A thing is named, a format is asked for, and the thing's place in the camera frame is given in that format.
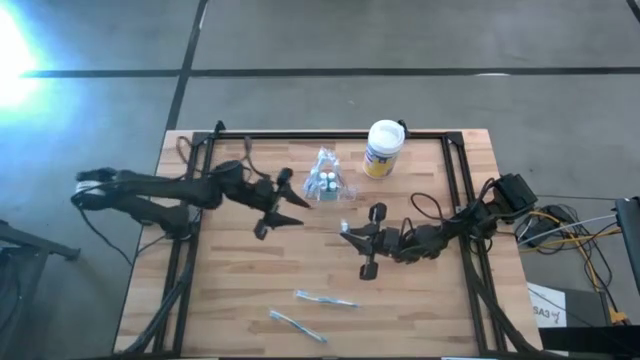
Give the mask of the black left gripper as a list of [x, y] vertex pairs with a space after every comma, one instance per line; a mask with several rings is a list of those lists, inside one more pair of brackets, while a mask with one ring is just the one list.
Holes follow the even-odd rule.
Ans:
[[254, 208], [264, 213], [263, 217], [256, 223], [254, 227], [254, 235], [259, 240], [264, 240], [268, 229], [275, 229], [282, 226], [303, 225], [304, 222], [282, 215], [278, 212], [279, 200], [282, 197], [285, 201], [300, 206], [310, 208], [311, 205], [296, 194], [289, 185], [293, 171], [290, 168], [283, 168], [276, 181], [276, 188], [270, 180], [261, 179], [255, 184], [255, 200]]

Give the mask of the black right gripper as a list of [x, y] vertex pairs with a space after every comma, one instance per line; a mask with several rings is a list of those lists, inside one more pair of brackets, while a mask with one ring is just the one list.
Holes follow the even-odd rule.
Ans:
[[359, 271], [361, 280], [374, 280], [377, 277], [379, 265], [375, 261], [376, 255], [395, 257], [400, 252], [400, 230], [393, 227], [381, 228], [386, 213], [387, 206], [384, 203], [376, 203], [369, 209], [369, 224], [359, 228], [349, 227], [346, 232], [340, 233], [359, 255], [365, 256], [365, 263]]

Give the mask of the white disinfecting wipes canister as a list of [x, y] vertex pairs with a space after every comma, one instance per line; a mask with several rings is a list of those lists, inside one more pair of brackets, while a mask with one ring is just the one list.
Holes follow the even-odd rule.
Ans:
[[374, 179], [389, 176], [404, 142], [403, 129], [396, 121], [383, 119], [375, 122], [367, 136], [363, 162], [364, 173]]

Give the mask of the black case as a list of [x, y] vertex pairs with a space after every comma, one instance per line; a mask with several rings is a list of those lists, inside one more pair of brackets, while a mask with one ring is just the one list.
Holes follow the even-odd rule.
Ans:
[[640, 360], [640, 324], [615, 325], [604, 294], [551, 288], [566, 293], [567, 326], [538, 327], [544, 349]]

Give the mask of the black tripod stand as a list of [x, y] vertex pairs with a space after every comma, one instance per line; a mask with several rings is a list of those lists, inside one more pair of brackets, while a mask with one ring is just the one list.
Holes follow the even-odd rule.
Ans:
[[0, 220], [0, 360], [8, 360], [20, 344], [46, 261], [53, 254], [74, 261], [80, 250]]

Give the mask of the black aluminium table frame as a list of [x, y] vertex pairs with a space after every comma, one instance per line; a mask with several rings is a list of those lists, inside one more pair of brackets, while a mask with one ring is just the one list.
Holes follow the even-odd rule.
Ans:
[[[185, 300], [170, 312], [153, 351], [186, 358], [226, 357], [440, 357], [477, 356], [500, 349], [497, 327], [482, 302], [469, 294], [469, 271], [491, 276], [501, 308], [533, 346], [540, 336], [515, 242], [505, 232], [477, 257], [459, 241], [442, 255], [404, 265], [379, 259], [379, 274], [363, 281], [362, 258], [339, 234], [341, 220], [362, 226], [369, 208], [388, 208], [386, 224], [430, 214], [452, 215], [498, 169], [484, 129], [415, 130], [392, 174], [374, 180], [363, 171], [365, 131], [256, 131], [252, 160], [268, 174], [293, 170], [300, 191], [321, 147], [335, 150], [352, 201], [322, 202], [304, 209], [282, 203], [283, 214], [303, 225], [283, 227], [258, 240], [259, 213], [231, 201], [203, 215], [196, 245], [162, 240], [143, 231], [113, 347], [130, 346], [157, 311], [171, 270], [194, 260]], [[303, 290], [357, 303], [358, 308], [294, 296]], [[327, 339], [319, 343], [284, 321], [278, 311]]]

